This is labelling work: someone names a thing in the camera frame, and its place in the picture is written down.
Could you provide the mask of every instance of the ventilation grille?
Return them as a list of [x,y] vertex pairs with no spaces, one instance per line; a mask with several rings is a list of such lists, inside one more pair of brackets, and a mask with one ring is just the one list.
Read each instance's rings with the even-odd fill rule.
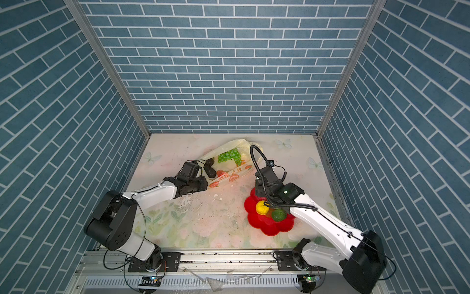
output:
[[[137,288],[139,283],[149,283],[148,281],[142,280],[143,276],[138,277],[126,277],[129,285]],[[289,287],[299,286],[296,275],[291,274],[271,274],[261,277],[252,278],[227,278],[225,275],[207,275],[203,278],[208,277],[223,282],[223,288],[234,288],[234,287]],[[94,289],[122,289],[128,288],[125,284],[124,277],[122,276],[89,276],[86,283],[86,288]],[[139,288],[152,288],[149,286],[141,286]],[[197,290],[197,289],[209,289],[209,284],[204,280],[201,281],[192,275],[178,275],[165,277],[162,280],[162,284],[157,289],[160,290],[174,290],[174,289],[186,289],[186,290]]]

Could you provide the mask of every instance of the orange fruit print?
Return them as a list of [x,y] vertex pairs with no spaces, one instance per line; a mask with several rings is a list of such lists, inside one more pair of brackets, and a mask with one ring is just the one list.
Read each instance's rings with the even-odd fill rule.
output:
[[219,170],[217,171],[217,177],[219,177],[219,176],[221,176],[221,175],[223,175],[223,174],[226,174],[226,172],[224,172],[224,171],[221,170],[221,169],[219,169]]
[[231,176],[231,177],[228,179],[228,181],[229,181],[229,182],[234,182],[234,181],[236,181],[239,177],[240,177],[239,175],[233,175],[233,176]]

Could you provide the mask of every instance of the aluminum frame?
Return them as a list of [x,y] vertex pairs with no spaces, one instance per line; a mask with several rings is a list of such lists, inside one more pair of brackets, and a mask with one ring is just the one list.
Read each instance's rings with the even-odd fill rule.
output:
[[331,193],[333,194],[333,198],[335,200],[336,206],[339,212],[339,219],[343,222],[355,226],[353,217],[351,216],[351,212],[349,211],[346,200],[344,195],[341,191],[341,187],[338,183],[338,178],[336,177],[335,171],[331,164],[331,161],[326,153],[325,145],[323,144],[323,140],[318,138],[316,135],[313,135],[315,140],[315,144],[317,146],[318,153],[320,155],[321,163],[323,164],[323,169],[325,170],[326,178],[328,179],[329,186],[331,188]]
[[142,130],[145,138],[150,138],[150,130],[145,124],[139,110],[135,106],[135,103],[132,101],[132,98],[127,91],[124,83],[121,80],[118,72],[113,66],[110,57],[104,50],[104,47],[98,38],[98,35],[94,31],[90,20],[85,15],[85,12],[78,2],[78,0],[64,0],[65,5],[69,9],[70,13],[72,14],[73,18],[77,22],[79,28],[82,30],[83,35],[85,36],[86,40],[90,44],[91,48],[93,49],[94,53],[100,60],[101,65],[103,66],[104,70],[108,73],[110,80],[112,81],[113,85],[116,87],[117,91],[121,95],[122,100],[129,108],[132,116],[134,117],[135,121],[139,125],[139,128]]
[[[181,252],[180,267],[177,272],[167,272],[166,277],[173,280],[180,280],[181,283],[187,282],[188,277],[194,277],[190,271],[198,276],[209,276],[210,278],[227,278],[228,271],[233,270],[233,276],[248,276],[266,279],[292,278],[297,274],[304,274],[305,271],[278,271],[276,260],[272,256],[275,249],[162,249],[163,252]],[[86,251],[80,265],[72,277],[65,294],[81,294],[86,288],[93,288],[87,285],[88,279],[111,278],[121,280],[123,270],[107,270],[103,267],[103,255],[105,250]],[[106,264],[112,267],[124,263],[125,254],[120,252],[108,252]],[[327,274],[336,274],[334,271],[327,270]],[[152,273],[129,273],[126,272],[127,281],[135,286],[143,276],[149,276]],[[121,288],[127,288],[127,285],[120,282]],[[373,294],[388,294],[384,282],[379,281],[372,291]]]
[[386,1],[387,0],[375,0],[370,8],[370,11],[366,18],[366,22],[364,23],[364,27],[360,31],[359,37],[357,38],[356,44],[354,45],[354,49],[352,50],[351,57],[349,57],[348,59],[343,75],[341,76],[341,79],[339,80],[338,85],[336,86],[335,92],[333,93],[328,107],[326,108],[325,115],[323,116],[320,126],[318,127],[317,136],[319,138],[323,136],[323,133],[326,130],[331,116],[333,115],[336,106],[338,105],[339,100],[341,99],[341,95],[345,91],[346,85],[349,81],[349,78],[351,77],[351,74],[353,73],[354,67],[356,66],[360,54],[366,46],[367,40],[370,37],[372,29],[374,28],[374,25],[376,24],[377,19],[379,18],[379,15],[382,12],[382,8],[384,8]]

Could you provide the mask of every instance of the plastic bag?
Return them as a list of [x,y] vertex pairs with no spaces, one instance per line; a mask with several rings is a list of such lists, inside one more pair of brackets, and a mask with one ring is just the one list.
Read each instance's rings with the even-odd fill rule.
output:
[[[263,150],[258,144],[250,143],[245,139],[237,139],[225,143],[202,156],[200,159],[203,160],[214,158],[214,164],[211,167],[217,172],[217,177],[211,179],[203,170],[203,175],[209,183],[209,188],[224,186],[251,172],[255,168],[250,156],[250,146],[253,144]],[[259,164],[262,157],[257,152],[254,154]],[[222,161],[219,161],[219,155],[222,155]]]

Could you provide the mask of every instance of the metal rail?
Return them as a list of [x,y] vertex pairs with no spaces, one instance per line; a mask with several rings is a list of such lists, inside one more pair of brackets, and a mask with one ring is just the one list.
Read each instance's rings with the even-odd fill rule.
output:
[[118,72],[114,68],[113,63],[111,62],[111,59],[106,53],[106,50],[104,50],[104,47],[101,44],[100,39],[98,38],[98,35],[94,31],[93,26],[91,25],[90,21],[85,15],[85,12],[83,11],[82,6],[78,2],[78,0],[64,0],[64,3],[69,9],[70,13],[72,14],[73,18],[77,22],[80,29],[82,30],[82,33],[84,34],[86,40],[90,44],[94,53],[100,60],[101,65],[103,66],[104,70],[108,73],[110,80],[112,81],[117,91],[121,95],[121,98],[124,101],[124,103],[129,108],[129,111],[131,112],[135,121],[139,125],[145,137],[149,139],[150,138],[149,128],[145,124],[141,114],[139,113],[139,110],[137,109],[134,102],[132,101],[132,98],[129,92],[127,91],[127,88],[122,82],[121,77],[119,76]]
[[[272,256],[274,249],[162,249],[162,252],[181,252],[180,266],[177,272],[167,275],[186,275],[185,269],[202,275],[226,274],[233,270],[238,275],[259,275],[266,269],[266,274],[279,272],[276,260]],[[77,268],[77,274],[86,276],[110,276],[122,274],[118,270],[107,270],[103,267],[105,250],[86,251]],[[109,251],[106,254],[106,265],[117,267],[124,263],[125,254]],[[288,273],[297,274],[304,271],[292,270]],[[126,273],[126,276],[138,276],[142,273]]]
[[328,179],[328,183],[331,188],[331,193],[333,194],[333,198],[335,199],[335,203],[338,208],[339,219],[355,227],[353,217],[349,212],[344,195],[341,191],[341,186],[338,183],[335,171],[328,154],[326,153],[325,145],[323,144],[323,141],[317,136],[313,135],[313,138],[315,139],[315,144],[317,145],[317,150],[320,155],[321,163],[323,164],[323,169],[325,170],[326,178]]
[[329,105],[326,109],[325,115],[323,116],[320,126],[318,127],[317,136],[319,138],[323,136],[323,133],[326,130],[329,120],[331,119],[331,116],[333,115],[336,106],[338,105],[339,100],[341,99],[341,95],[345,91],[346,85],[349,81],[349,78],[351,77],[351,74],[353,73],[354,67],[356,66],[357,61],[359,60],[362,50],[366,46],[370,33],[372,32],[372,29],[374,28],[374,25],[376,24],[376,21],[379,18],[379,15],[382,12],[382,8],[384,7],[386,1],[387,0],[375,0],[372,4],[372,7],[370,8],[368,17],[366,19],[366,22],[364,23],[364,27],[360,31],[359,37],[357,38],[356,44],[354,45],[354,49],[352,50],[351,57],[349,58],[345,66],[343,75],[341,76],[341,79],[338,82],[335,92],[333,93],[331,101],[329,102]]

